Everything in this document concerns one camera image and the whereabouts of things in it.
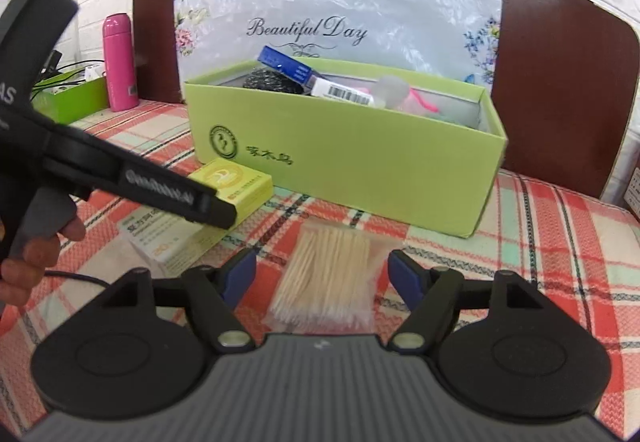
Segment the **person's left hand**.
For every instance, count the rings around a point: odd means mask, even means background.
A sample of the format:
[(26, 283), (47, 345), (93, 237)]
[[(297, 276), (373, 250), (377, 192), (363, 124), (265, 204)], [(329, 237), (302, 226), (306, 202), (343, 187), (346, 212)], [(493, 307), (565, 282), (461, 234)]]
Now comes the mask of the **person's left hand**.
[(3, 260), (1, 263), (2, 303), (16, 307), (25, 306), (34, 288), (42, 281), (44, 271), (58, 263), (61, 251), (60, 236), (72, 242), (79, 242), (85, 235), (84, 223), (75, 217), (59, 233), (30, 240), (25, 245), (23, 254), (17, 259)]

